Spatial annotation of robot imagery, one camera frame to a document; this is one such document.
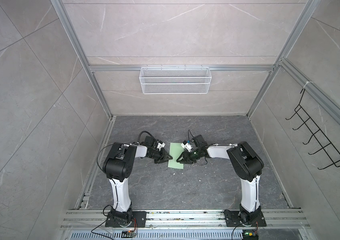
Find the light green paper sheet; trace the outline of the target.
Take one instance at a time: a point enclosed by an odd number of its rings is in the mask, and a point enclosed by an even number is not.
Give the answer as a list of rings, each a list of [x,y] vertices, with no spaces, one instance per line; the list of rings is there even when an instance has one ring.
[[[184,149],[181,146],[181,143],[171,143],[169,148],[169,154],[172,157],[171,160],[168,161],[168,167],[172,169],[184,169],[184,165],[177,162],[177,159],[182,155]]]

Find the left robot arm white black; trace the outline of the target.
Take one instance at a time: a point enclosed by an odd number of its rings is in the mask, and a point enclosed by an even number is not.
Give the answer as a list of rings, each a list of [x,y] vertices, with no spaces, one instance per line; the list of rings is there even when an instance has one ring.
[[[156,164],[166,163],[172,159],[165,150],[165,143],[151,136],[147,136],[141,143],[113,143],[103,163],[102,171],[109,179],[113,193],[110,214],[123,224],[130,223],[133,218],[128,178],[136,158],[153,159]]]

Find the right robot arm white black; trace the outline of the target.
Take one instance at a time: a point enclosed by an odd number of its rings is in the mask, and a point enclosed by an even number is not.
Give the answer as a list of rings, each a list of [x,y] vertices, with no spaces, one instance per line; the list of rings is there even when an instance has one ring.
[[[230,160],[235,173],[241,179],[242,199],[238,218],[240,223],[250,226],[262,215],[259,202],[259,181],[264,163],[253,148],[245,141],[238,144],[209,145],[202,135],[193,138],[193,147],[188,141],[181,143],[184,151],[178,157],[181,164],[194,164],[200,158]]]

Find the left small circuit board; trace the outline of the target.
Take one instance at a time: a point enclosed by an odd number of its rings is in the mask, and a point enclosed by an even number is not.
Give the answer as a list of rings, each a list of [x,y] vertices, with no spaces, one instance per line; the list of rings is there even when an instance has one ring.
[[[121,237],[122,238],[135,238],[137,236],[137,232],[133,230],[122,231]]]

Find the small circuit board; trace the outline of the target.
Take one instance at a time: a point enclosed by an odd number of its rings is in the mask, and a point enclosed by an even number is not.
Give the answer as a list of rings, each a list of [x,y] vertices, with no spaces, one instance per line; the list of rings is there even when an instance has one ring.
[[[243,231],[243,240],[258,240],[259,235],[255,231]]]
[[[133,230],[122,231],[121,237],[122,238],[135,238],[137,236],[137,232]]]

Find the right small circuit board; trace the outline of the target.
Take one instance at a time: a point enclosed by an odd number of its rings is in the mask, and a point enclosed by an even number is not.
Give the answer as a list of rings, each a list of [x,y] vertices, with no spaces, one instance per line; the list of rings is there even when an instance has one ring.
[[[258,240],[259,235],[255,231],[243,231],[243,240]]]

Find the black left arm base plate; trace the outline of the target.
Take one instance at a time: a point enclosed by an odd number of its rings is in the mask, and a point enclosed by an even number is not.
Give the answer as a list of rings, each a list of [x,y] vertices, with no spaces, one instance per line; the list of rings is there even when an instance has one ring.
[[[145,211],[129,211],[109,212],[106,218],[105,226],[113,228],[138,227],[144,228],[146,224],[147,212]]]

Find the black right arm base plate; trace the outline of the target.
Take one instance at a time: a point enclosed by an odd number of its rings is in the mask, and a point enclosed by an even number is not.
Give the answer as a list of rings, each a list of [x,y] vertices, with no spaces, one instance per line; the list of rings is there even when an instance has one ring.
[[[224,219],[226,221],[227,227],[235,227],[235,226],[246,226],[246,227],[266,227],[267,223],[265,217],[261,211],[261,208],[258,208],[254,212],[248,213],[246,210],[240,211],[230,211],[224,210]]]

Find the aluminium frame rail front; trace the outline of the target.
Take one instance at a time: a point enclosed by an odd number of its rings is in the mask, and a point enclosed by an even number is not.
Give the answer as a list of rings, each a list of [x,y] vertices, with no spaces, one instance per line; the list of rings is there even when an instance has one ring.
[[[310,229],[300,209],[265,209],[263,215],[253,224],[240,225],[233,217],[226,216],[224,210],[145,210],[132,222],[120,225],[107,217],[101,210],[70,210],[63,217],[60,229],[89,230],[98,225],[133,229],[137,222],[139,230],[194,230],[194,229]]]

